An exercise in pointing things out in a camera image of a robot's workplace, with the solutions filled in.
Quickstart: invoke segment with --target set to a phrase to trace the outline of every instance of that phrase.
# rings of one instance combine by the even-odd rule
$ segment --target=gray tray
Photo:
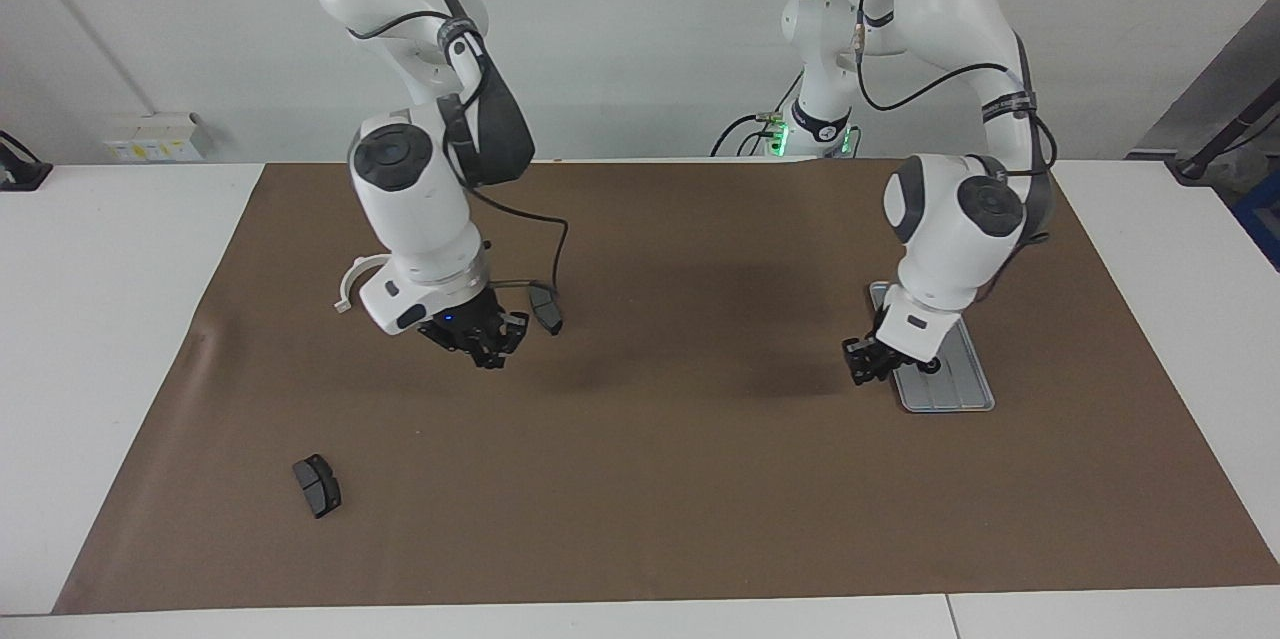
[[[884,302],[890,284],[872,284],[872,302],[877,310]],[[893,385],[906,411],[914,414],[957,414],[991,411],[996,397],[982,371],[973,338],[961,319],[947,334],[938,353],[942,371],[928,375],[914,366],[904,366],[893,373]]]

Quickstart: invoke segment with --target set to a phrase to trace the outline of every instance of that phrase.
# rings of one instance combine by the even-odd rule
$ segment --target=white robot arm
[[[489,280],[467,188],[521,177],[534,156],[524,115],[485,50],[479,0],[320,0],[352,40],[389,61],[416,106],[366,120],[349,152],[352,182],[389,255],[357,260],[360,291],[388,334],[410,329],[476,366],[500,369],[529,324]]]
[[[1053,190],[1020,38],[997,0],[792,0],[788,41],[805,61],[804,85],[786,117],[788,155],[824,155],[844,137],[859,91],[888,111],[946,79],[964,77],[983,106],[986,155],[911,158],[891,179],[884,211],[906,257],[876,329],[845,344],[859,384],[902,365],[936,371],[942,339],[1020,247],[1043,241]],[[924,91],[879,105],[867,91],[863,58],[910,54],[946,70]]]

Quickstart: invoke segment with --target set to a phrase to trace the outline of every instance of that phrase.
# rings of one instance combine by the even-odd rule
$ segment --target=black cable
[[[733,129],[737,129],[739,127],[741,127],[741,124],[749,124],[751,123],[751,120],[758,120],[754,114],[748,114],[739,120],[733,120],[733,123],[728,125],[728,129],[724,129],[724,133],[721,134],[721,138],[716,141],[716,146],[712,149],[712,152],[708,156],[718,155],[719,149],[724,146],[724,141],[728,138],[730,134],[733,133]]]
[[[772,136],[773,134],[769,132],[756,132],[754,134],[748,134],[746,138],[742,140],[741,146],[737,147],[737,156],[742,156],[742,152],[746,151],[746,143],[750,142],[751,140],[755,140],[755,145],[760,146],[760,140],[768,140]],[[754,150],[751,152],[751,156],[755,156]]]
[[[859,24],[865,24],[865,20],[867,20],[867,14],[863,10],[864,6],[867,6],[867,0],[858,0],[858,23]],[[910,102],[918,100],[919,97],[923,97],[928,92],[932,92],[933,90],[941,87],[942,85],[950,82],[951,79],[955,79],[956,77],[960,77],[960,76],[970,73],[970,70],[991,69],[991,70],[1001,70],[1001,73],[1009,74],[1009,68],[1007,67],[1001,65],[1001,64],[992,64],[992,61],[983,61],[983,64],[970,64],[969,67],[964,67],[961,69],[948,70],[948,73],[946,76],[943,76],[943,77],[941,77],[938,79],[934,79],[934,82],[932,82],[929,86],[924,87],[923,90],[915,92],[914,95],[911,95],[909,97],[905,97],[905,100],[899,101],[899,102],[891,102],[891,105],[884,106],[884,105],[881,105],[881,102],[877,102],[876,100],[873,100],[873,97],[870,96],[870,93],[867,91],[867,78],[863,74],[863,54],[861,53],[858,53],[858,61],[856,61],[856,64],[858,64],[858,87],[863,92],[863,100],[867,101],[868,106],[870,106],[872,109],[874,109],[877,111],[892,111],[892,110],[902,109],[904,106],[906,106]]]
[[[1042,243],[1048,242],[1048,239],[1050,239],[1048,233],[1042,232],[1027,239],[1025,242],[1019,243],[1018,248],[1014,250],[1014,254],[1009,255],[1009,259],[1005,260],[1005,264],[1000,266],[1000,271],[997,271],[996,275],[991,278],[991,282],[987,283],[987,288],[982,293],[979,293],[978,298],[975,298],[973,303],[980,305],[982,302],[991,298],[991,295],[996,292],[996,284],[1000,284],[1000,279],[1005,275],[1005,270],[1014,264],[1014,260],[1018,259],[1018,255],[1023,254],[1023,250],[1025,250],[1027,247],[1039,246]]]
[[[27,149],[27,143],[22,143],[18,140],[13,138],[13,134],[10,134],[9,132],[0,132],[0,140],[5,141],[8,143],[12,143],[12,146],[15,150],[18,150],[18,151],[23,152],[24,155],[29,156],[32,161],[36,161],[36,164],[44,164],[42,161],[40,161],[40,158],[36,156],[36,152],[33,152],[33,151],[31,151],[31,150]]]
[[[782,99],[778,101],[778,106],[773,109],[773,114],[777,114],[777,111],[782,111],[782,106],[786,106],[787,100],[791,99],[791,92],[795,92],[796,87],[800,86],[800,79],[804,79],[804,69],[801,69],[800,73],[796,74],[796,79],[795,82],[791,82],[791,87],[787,87],[787,93],[782,95]],[[760,150],[760,142],[759,138],[756,138],[755,146],[751,147],[751,156],[755,156],[755,151],[759,150]]]
[[[558,246],[556,247],[556,259],[552,263],[552,284],[550,284],[552,292],[558,295],[559,293],[559,265],[561,265],[561,259],[564,256],[564,245],[568,242],[568,232],[570,232],[568,220],[567,219],[561,219],[558,216],[543,216],[540,214],[531,214],[531,213],[527,213],[527,211],[513,209],[513,207],[509,207],[509,206],[504,205],[503,202],[499,202],[497,200],[489,198],[484,193],[480,193],[479,191],[476,191],[474,187],[471,187],[471,184],[467,183],[467,181],[462,177],[461,169],[458,169],[458,166],[454,164],[453,152],[451,151],[451,143],[449,143],[448,134],[445,134],[445,137],[444,137],[444,160],[445,160],[445,163],[448,163],[449,169],[452,169],[453,177],[457,178],[458,184],[462,184],[462,188],[467,193],[470,193],[472,197],[475,197],[476,200],[479,200],[480,202],[484,202],[485,205],[488,205],[488,206],[490,206],[490,207],[493,207],[493,209],[495,209],[495,210],[498,210],[498,211],[500,211],[503,214],[509,214],[511,216],[516,216],[516,218],[520,218],[520,219],[527,219],[530,222],[540,222],[543,224],[557,224],[557,225],[561,225],[561,238],[559,238]],[[511,286],[536,287],[540,283],[535,283],[534,280],[529,280],[527,283],[521,283],[521,282],[503,282],[502,284],[504,287],[511,287]]]
[[[430,12],[430,10],[428,10],[428,12],[415,12],[412,14],[399,15],[399,18],[388,20],[387,24],[383,24],[381,27],[375,28],[375,29],[372,29],[372,32],[366,33],[366,35],[361,35],[361,33],[356,32],[356,29],[347,29],[347,32],[349,32],[352,37],[360,38],[360,41],[365,41],[366,38],[378,38],[378,37],[383,36],[384,33],[390,32],[390,29],[394,29],[396,27],[399,27],[401,24],[406,23],[407,20],[428,19],[428,18],[430,18],[430,19],[439,19],[439,20],[453,20],[454,19],[452,15],[442,14],[439,12]]]
[[[1053,165],[1057,164],[1057,151],[1059,151],[1057,137],[1053,136],[1053,132],[1048,128],[1048,124],[1044,124],[1044,120],[1039,118],[1039,114],[1036,114],[1036,111],[1030,111],[1030,118],[1033,123],[1037,124],[1037,127],[1039,127],[1041,132],[1044,132],[1044,137],[1048,140],[1048,147],[1050,147],[1048,161],[1046,161],[1043,168],[1041,169],[1032,169],[1028,172],[1010,172],[1009,173],[1010,177],[1043,177],[1043,174],[1048,174],[1053,169]]]
[[[550,284],[540,279],[506,279],[502,282],[489,282],[489,286],[494,289],[526,289],[529,287],[536,287],[539,289],[547,289],[548,292],[556,293],[556,289]]]
[[[858,143],[854,145],[854,155],[850,156],[849,159],[858,159],[858,152],[861,151],[863,149],[863,128],[854,127],[852,131],[858,132]]]
[[[1262,127],[1261,129],[1257,129],[1257,132],[1254,132],[1252,137],[1235,142],[1233,146],[1222,150],[1222,152],[1233,152],[1239,147],[1245,147],[1249,146],[1249,143],[1258,141],[1260,138],[1262,138],[1262,134],[1266,134],[1268,131],[1271,131],[1272,127],[1276,125],[1276,120],[1280,120],[1280,114],[1276,114],[1275,117],[1271,118],[1271,120],[1267,120],[1266,125]]]

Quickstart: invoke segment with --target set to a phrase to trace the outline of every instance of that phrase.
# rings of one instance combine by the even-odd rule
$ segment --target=electrical outlet
[[[118,161],[205,161],[212,150],[209,134],[192,114],[118,118],[119,128],[104,140]]]

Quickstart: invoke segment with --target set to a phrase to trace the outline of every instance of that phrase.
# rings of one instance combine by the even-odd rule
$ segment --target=white table
[[[178,352],[256,165],[61,168],[0,196],[0,615],[44,615]],[[1056,170],[1280,553],[1280,275],[1162,166]],[[1280,636],[1280,588],[0,619],[0,636]]]

